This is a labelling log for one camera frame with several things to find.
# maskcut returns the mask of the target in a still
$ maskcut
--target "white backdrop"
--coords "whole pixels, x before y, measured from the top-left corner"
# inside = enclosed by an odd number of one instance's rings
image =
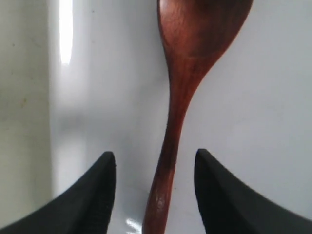
[[[169,83],[156,0],[50,0],[57,196],[103,151],[117,159],[110,234],[140,233],[166,127]],[[186,115],[166,233],[204,233],[198,148],[273,202],[312,218],[312,2],[254,0]]]

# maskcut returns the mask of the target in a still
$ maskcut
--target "white surface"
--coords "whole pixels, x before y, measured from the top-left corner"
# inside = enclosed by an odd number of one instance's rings
[[[169,101],[156,0],[61,2],[50,0],[49,8],[54,195],[103,151],[114,151],[108,233],[139,234]],[[254,0],[190,105],[166,233],[204,233],[193,185],[198,148],[272,201],[312,218],[311,13],[310,0]]]
[[[0,0],[0,227],[51,199],[47,4]]]

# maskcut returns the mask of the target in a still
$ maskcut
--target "wood grain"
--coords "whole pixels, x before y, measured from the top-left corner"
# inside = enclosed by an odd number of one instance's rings
[[[165,232],[184,117],[207,72],[230,46],[253,0],[158,0],[170,80],[167,129],[143,220],[143,234]]]

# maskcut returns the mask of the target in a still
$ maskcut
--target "wooden spoon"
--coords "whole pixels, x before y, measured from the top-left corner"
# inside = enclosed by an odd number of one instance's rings
[[[167,129],[143,221],[143,234],[164,234],[184,116],[198,85],[230,46],[253,0],[158,0],[168,65]]]

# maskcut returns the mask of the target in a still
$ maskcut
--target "spoon handle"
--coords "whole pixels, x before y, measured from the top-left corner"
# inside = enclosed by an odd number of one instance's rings
[[[143,234],[165,233],[185,113],[184,110],[169,109],[167,129],[143,220]]]

